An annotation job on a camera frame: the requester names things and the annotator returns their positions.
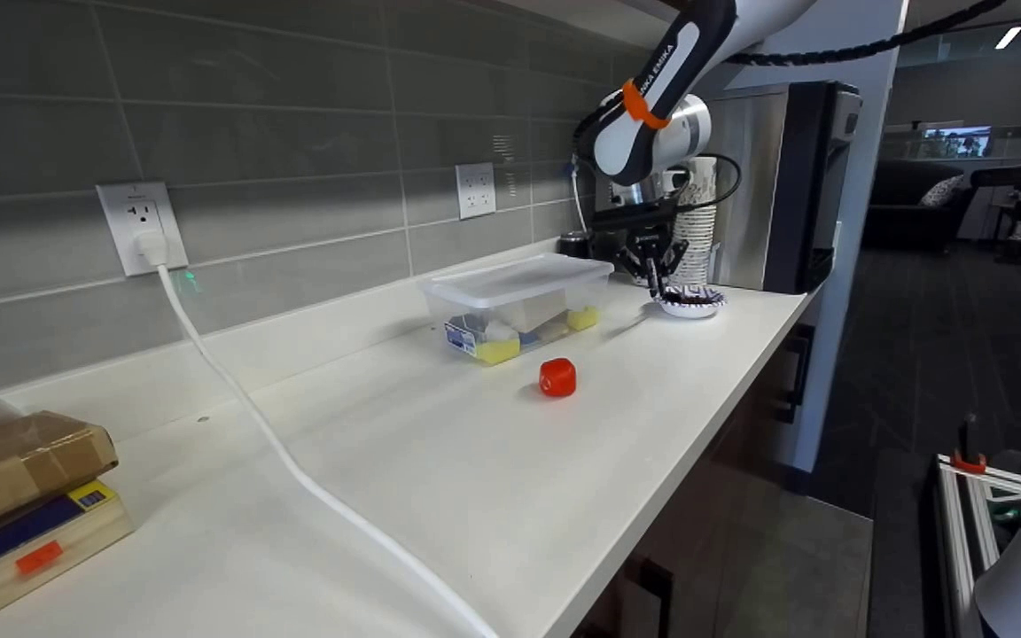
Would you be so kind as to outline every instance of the plastic bin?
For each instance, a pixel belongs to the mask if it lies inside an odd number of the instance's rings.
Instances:
[[[611,263],[535,255],[500,270],[421,279],[436,331],[481,365],[592,331]]]

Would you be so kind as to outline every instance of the light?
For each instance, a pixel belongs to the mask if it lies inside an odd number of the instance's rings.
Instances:
[[[1008,51],[1021,35],[1021,24],[1008,28],[996,51]]]

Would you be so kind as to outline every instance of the white countertop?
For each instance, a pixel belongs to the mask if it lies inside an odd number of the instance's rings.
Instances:
[[[611,283],[597,334],[479,367],[436,347],[413,283],[212,339],[342,501],[397,534],[500,634],[571,634],[804,295],[728,289],[709,324]],[[583,390],[544,402],[544,359]],[[5,634],[459,634],[320,512],[216,398],[188,347],[8,395],[109,424],[136,534],[0,614]]]

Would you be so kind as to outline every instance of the wall tile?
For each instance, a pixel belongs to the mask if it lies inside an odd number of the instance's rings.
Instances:
[[[535,163],[528,169],[531,203],[571,203],[571,163]]]
[[[528,204],[528,169],[495,165],[495,204],[521,210]],[[462,220],[454,169],[418,169],[404,172],[408,223]]]
[[[155,279],[0,304],[0,386],[176,339]]]
[[[613,76],[617,86],[622,86],[624,78],[642,76],[649,59],[651,59],[651,51],[617,51],[617,53],[611,55],[611,76]]]
[[[408,240],[413,270],[430,274],[535,240],[535,216],[528,210],[518,210],[465,223],[414,227]]]
[[[385,39],[385,12],[382,0],[99,0],[109,8],[144,8],[170,12],[298,35],[326,35],[351,44],[382,44]]]
[[[121,275],[96,197],[0,203],[0,296]]]
[[[182,283],[199,331],[225,331],[404,275],[404,236],[368,236],[199,270]],[[159,283],[125,279],[0,304],[0,386],[182,339]]]
[[[400,118],[400,165],[459,165],[495,163],[509,165],[528,155],[524,122],[479,118]]]
[[[0,92],[109,96],[90,8],[0,0]]]
[[[261,314],[320,304],[351,289],[408,275],[404,235],[320,246],[199,270],[188,307],[199,331],[225,331]]]
[[[518,92],[531,99],[531,118],[561,118],[561,122],[583,122],[613,89],[602,80],[583,80],[538,71],[524,71],[518,76],[518,80],[521,80]]]
[[[389,118],[128,106],[144,172],[174,183],[368,172],[397,165]]]
[[[389,46],[462,59],[611,78],[602,39],[505,2],[389,0]]]
[[[174,210],[195,263],[404,227],[397,172],[307,183],[174,189]]]
[[[389,63],[400,115],[528,118],[535,111],[524,71],[427,53],[395,53]]]
[[[635,55],[492,0],[90,2],[0,0],[0,92],[43,96],[0,99],[0,295],[118,275],[94,183],[137,172],[170,183],[195,263],[330,240],[195,266],[201,331],[564,232],[571,130]],[[495,165],[505,211],[459,223],[459,163]],[[151,279],[0,304],[0,383],[176,338]]]
[[[136,178],[118,106],[0,99],[0,194]]]
[[[528,24],[538,22],[495,2],[385,0],[385,35],[397,51],[509,63]]]
[[[576,232],[576,227],[579,227],[579,216],[576,216],[576,204],[571,204],[571,203],[538,204],[538,210],[535,210],[535,235],[538,235],[538,240],[544,240],[544,236],[556,236],[556,235]]]
[[[531,122],[528,163],[566,163],[576,148],[579,122]]]
[[[125,99],[389,106],[375,51],[128,12],[102,12],[102,33]]]

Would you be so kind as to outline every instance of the electrical outlet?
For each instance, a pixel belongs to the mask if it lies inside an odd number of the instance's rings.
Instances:
[[[454,165],[454,183],[462,197],[462,220],[495,211],[495,169],[492,163]]]
[[[170,270],[188,266],[182,227],[164,181],[96,183],[96,194],[109,220],[125,275],[155,270],[151,263],[144,263],[137,249],[143,240],[159,240]]]

